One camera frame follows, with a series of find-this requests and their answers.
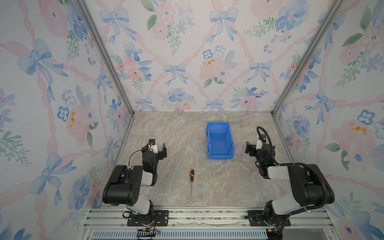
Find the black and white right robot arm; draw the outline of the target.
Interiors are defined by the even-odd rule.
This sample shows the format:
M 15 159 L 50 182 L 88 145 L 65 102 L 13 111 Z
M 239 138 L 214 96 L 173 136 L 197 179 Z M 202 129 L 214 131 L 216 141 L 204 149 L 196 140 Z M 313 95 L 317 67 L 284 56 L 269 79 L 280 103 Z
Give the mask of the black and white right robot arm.
M 275 161 L 275 147 L 261 140 L 253 145 L 246 143 L 245 153 L 256 158 L 259 174 L 266 180 L 286 180 L 291 192 L 280 199 L 268 201 L 263 211 L 248 211 L 245 219 L 250 224 L 271 227 L 271 233 L 281 233 L 289 217 L 332 204 L 335 194 L 319 167 L 315 164 Z

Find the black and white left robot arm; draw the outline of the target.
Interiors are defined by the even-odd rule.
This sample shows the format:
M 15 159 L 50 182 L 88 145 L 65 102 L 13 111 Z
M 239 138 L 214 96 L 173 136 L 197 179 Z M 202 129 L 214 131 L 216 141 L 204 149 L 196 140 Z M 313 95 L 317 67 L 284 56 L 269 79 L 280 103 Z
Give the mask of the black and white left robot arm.
M 167 157 L 167 148 L 160 150 L 155 144 L 143 147 L 142 165 L 128 167 L 117 165 L 103 191 L 103 203 L 112 206 L 125 206 L 122 213 L 128 227 L 166 227 L 169 211 L 155 210 L 152 201 L 140 195 L 141 187 L 155 186 L 158 178 L 158 163 Z

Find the orange and black screwdriver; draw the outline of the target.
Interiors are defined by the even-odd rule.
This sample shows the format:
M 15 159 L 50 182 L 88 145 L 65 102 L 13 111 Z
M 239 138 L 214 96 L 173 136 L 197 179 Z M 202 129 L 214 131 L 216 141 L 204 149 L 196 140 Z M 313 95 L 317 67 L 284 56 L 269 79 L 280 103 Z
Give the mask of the orange and black screwdriver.
M 191 169 L 190 170 L 190 185 L 191 185 L 190 196 L 192 196 L 192 193 L 193 193 L 194 177 L 195 177 L 195 170 Z

